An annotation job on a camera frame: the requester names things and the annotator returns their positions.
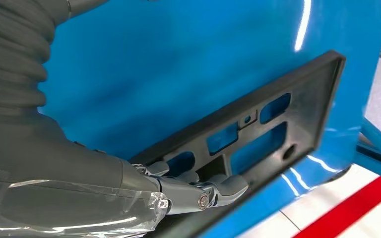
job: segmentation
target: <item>screw hole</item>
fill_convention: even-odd
[[[283,160],[287,160],[289,159],[293,154],[294,152],[296,151],[296,144],[293,144],[292,146],[290,146],[285,152],[284,152],[284,155],[283,155]]]
[[[246,124],[249,123],[249,121],[251,121],[251,116],[247,116],[247,117],[245,118],[245,123],[246,123]]]

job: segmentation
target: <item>robotic finger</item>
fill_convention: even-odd
[[[199,182],[195,172],[185,172],[174,178],[161,177],[168,172],[165,162],[154,163],[150,167],[133,165],[155,184],[169,200],[167,214],[203,211],[210,207],[226,206],[241,197],[249,188],[242,176],[215,175],[206,182]]]

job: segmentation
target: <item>rectangular slot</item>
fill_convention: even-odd
[[[265,107],[260,111],[260,123],[266,124],[272,119],[284,113],[287,107],[290,105],[291,94],[286,93],[281,95],[279,98],[274,101],[268,103]]]
[[[237,131],[239,129],[238,123],[233,123],[221,131],[210,136],[206,140],[208,150],[211,155],[215,155],[222,149],[233,144],[237,141]]]
[[[243,173],[252,165],[278,150],[284,144],[286,133],[287,122],[283,122],[236,151],[231,156],[233,174],[238,175]]]
[[[226,168],[222,155],[215,158],[213,161],[206,164],[204,167],[196,171],[201,182],[206,182],[214,175],[225,175]]]

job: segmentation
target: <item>white floor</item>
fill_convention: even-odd
[[[316,188],[240,235],[240,238],[291,238],[377,177],[354,165],[341,179]],[[381,204],[338,237],[381,238]]]

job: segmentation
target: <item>blue metal frame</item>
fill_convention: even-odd
[[[204,235],[235,237],[353,162],[381,0],[113,0],[56,35],[42,112],[125,159],[330,49],[347,57],[320,149]]]
[[[360,142],[354,163],[381,176],[381,131],[364,118],[361,132],[374,146]]]

